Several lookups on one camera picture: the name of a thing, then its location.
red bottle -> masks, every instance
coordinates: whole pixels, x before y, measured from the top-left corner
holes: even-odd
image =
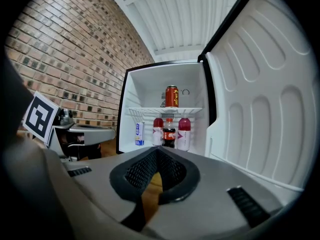
[[[152,144],[155,146],[162,145],[164,121],[158,117],[153,121]]]
[[[178,129],[178,150],[190,149],[191,122],[188,118],[181,118]]]

soda can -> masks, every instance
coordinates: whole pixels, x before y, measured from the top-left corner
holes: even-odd
[[[179,107],[179,90],[175,85],[169,85],[165,89],[165,107]]]
[[[135,144],[138,146],[145,144],[145,122],[137,122],[135,125]]]

label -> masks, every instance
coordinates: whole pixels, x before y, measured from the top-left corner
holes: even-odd
[[[162,145],[163,131],[161,127],[153,127],[152,144],[155,146]]]
[[[145,144],[145,122],[137,122],[135,126],[135,144],[142,146]]]
[[[190,149],[190,136],[189,130],[178,130],[178,150],[188,151]]]
[[[163,139],[167,141],[172,141],[176,139],[176,133],[175,132],[163,132]]]

bottle label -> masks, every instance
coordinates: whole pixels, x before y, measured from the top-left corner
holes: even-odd
[[[176,139],[176,133],[175,132],[163,132],[163,139],[167,141],[172,141]]]
[[[178,130],[178,150],[188,151],[190,149],[190,136],[189,130]]]
[[[152,144],[155,146],[161,146],[162,145],[162,128],[161,127],[153,127],[153,133],[152,133]]]

brick wall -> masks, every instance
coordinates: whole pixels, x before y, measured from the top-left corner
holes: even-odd
[[[154,62],[113,0],[32,0],[5,49],[31,92],[72,109],[77,123],[113,129],[126,69]]]

